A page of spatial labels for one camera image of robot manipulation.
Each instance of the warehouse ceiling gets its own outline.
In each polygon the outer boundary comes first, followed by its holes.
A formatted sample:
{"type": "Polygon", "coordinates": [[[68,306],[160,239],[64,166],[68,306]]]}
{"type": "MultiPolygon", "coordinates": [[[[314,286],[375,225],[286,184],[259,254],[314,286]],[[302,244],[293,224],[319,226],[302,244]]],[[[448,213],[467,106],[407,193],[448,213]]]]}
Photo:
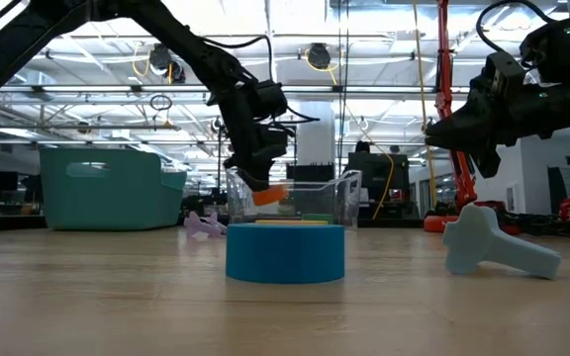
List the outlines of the warehouse ceiling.
{"type": "MultiPolygon", "coordinates": [[[[0,9],[7,2],[0,0],[0,9]]],[[[0,28],[27,3],[2,19],[0,28]]],[[[362,138],[356,123],[360,122],[372,138],[387,148],[391,142],[423,141],[411,1],[351,0],[348,19],[344,0],[166,0],[164,3],[193,32],[221,43],[238,44],[268,34],[273,46],[275,78],[285,89],[291,89],[286,94],[295,109],[301,101],[322,100],[332,101],[338,112],[337,96],[331,93],[332,76],[314,70],[305,60],[305,53],[311,44],[325,44],[332,56],[332,66],[338,66],[340,50],[348,48],[348,74],[344,59],[342,66],[333,72],[335,80],[348,86],[374,88],[347,95],[347,105],[356,120],[349,123],[345,140],[356,142],[362,138]],[[337,1],[342,1],[341,13],[337,1]],[[315,86],[316,90],[297,92],[300,86],[315,86]]],[[[490,3],[458,0],[451,1],[449,6],[448,33],[455,52],[453,86],[457,93],[453,109],[463,104],[469,80],[480,72],[486,55],[491,52],[474,31],[480,11],[490,3]]],[[[563,1],[534,3],[553,18],[567,16],[563,1]]],[[[418,9],[424,82],[427,91],[431,91],[436,77],[437,9],[433,1],[419,1],[418,9]]],[[[484,23],[488,37],[513,54],[518,54],[518,45],[526,34],[542,25],[529,10],[518,6],[496,9],[484,23]]],[[[204,105],[208,95],[188,66],[186,83],[181,85],[185,91],[161,92],[172,101],[173,107],[161,113],[151,107],[151,98],[160,94],[155,91],[165,90],[168,85],[153,70],[146,69],[147,54],[157,43],[127,19],[88,23],[53,40],[10,84],[76,88],[41,95],[19,92],[12,86],[4,88],[0,92],[0,125],[40,125],[43,129],[34,130],[33,134],[46,139],[172,141],[142,146],[177,164],[189,163],[195,170],[195,180],[212,183],[207,174],[217,170],[218,146],[211,124],[219,109],[204,105]],[[116,92],[99,87],[106,85],[116,86],[116,92]],[[129,87],[133,85],[153,87],[151,91],[133,93],[129,87]],[[79,123],[107,128],[89,132],[63,129],[79,123]],[[197,146],[198,140],[205,143],[197,146]]],[[[231,53],[256,77],[268,78],[265,42],[231,53]]],[[[426,99],[427,117],[436,118],[433,95],[428,94],[426,99]]],[[[10,139],[27,138],[22,133],[8,131],[10,139]]],[[[422,147],[410,145],[403,149],[414,155],[422,147]]],[[[352,145],[347,144],[344,154],[351,150],[352,145]]],[[[293,148],[275,166],[275,177],[284,174],[281,165],[292,156],[293,148]]]]}

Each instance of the blue cylinder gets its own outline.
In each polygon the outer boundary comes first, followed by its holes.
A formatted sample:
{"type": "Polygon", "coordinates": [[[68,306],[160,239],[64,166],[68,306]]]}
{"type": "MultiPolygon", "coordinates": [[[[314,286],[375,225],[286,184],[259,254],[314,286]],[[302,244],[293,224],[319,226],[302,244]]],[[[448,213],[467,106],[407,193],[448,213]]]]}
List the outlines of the blue cylinder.
{"type": "Polygon", "coordinates": [[[344,277],[344,226],[231,224],[226,275],[242,281],[298,284],[344,277]]]}

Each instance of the wooden table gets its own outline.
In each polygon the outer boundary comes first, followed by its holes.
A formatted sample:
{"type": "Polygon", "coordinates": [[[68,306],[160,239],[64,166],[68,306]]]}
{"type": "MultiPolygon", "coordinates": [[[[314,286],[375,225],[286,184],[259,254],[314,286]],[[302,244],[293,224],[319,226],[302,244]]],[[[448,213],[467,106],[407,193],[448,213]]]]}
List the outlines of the wooden table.
{"type": "Polygon", "coordinates": [[[570,355],[570,239],[545,281],[443,268],[437,235],[361,229],[343,281],[225,277],[226,242],[0,232],[0,355],[570,355]]]}

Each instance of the teal bin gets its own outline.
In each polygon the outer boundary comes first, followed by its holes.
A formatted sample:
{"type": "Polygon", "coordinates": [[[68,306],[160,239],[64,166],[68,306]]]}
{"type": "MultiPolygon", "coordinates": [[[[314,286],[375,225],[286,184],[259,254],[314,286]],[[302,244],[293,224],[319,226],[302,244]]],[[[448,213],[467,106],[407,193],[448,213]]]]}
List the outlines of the teal bin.
{"type": "Polygon", "coordinates": [[[40,151],[47,226],[143,230],[177,223],[186,173],[164,173],[156,154],[123,149],[40,151]]]}

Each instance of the clear plastic bin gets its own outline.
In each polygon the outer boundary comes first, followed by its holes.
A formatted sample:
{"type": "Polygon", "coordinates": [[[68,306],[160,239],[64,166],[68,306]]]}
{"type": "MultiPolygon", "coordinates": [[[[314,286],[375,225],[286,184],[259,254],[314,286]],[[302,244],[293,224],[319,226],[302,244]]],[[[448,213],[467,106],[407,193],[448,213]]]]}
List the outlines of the clear plastic bin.
{"type": "Polygon", "coordinates": [[[270,182],[284,185],[287,198],[265,206],[257,206],[252,191],[239,177],[239,170],[226,171],[228,210],[231,223],[253,223],[256,220],[293,220],[303,215],[331,215],[333,223],[357,227],[362,172],[351,170],[330,182],[270,182]]]}

